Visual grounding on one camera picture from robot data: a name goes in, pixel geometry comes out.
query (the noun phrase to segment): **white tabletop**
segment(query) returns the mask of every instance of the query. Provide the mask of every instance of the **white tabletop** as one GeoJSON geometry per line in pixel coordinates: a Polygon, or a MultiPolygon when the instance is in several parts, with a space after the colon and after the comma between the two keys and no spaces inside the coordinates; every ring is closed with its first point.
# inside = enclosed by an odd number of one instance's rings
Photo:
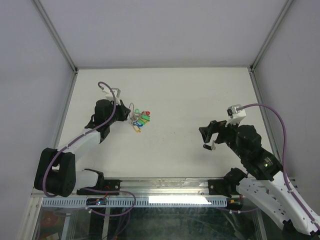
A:
{"type": "MultiPolygon", "coordinates": [[[[129,121],[112,124],[107,138],[76,163],[77,170],[92,168],[119,178],[223,177],[231,168],[244,170],[225,144],[204,149],[198,128],[228,119],[231,105],[257,102],[246,68],[80,70],[61,144],[83,130],[96,101],[105,97],[99,81],[121,89],[126,107],[133,102],[140,111],[150,111],[150,122],[141,133],[129,121]]],[[[271,151],[259,108],[246,109],[246,114],[241,124],[254,125],[262,146],[271,151]]]]}

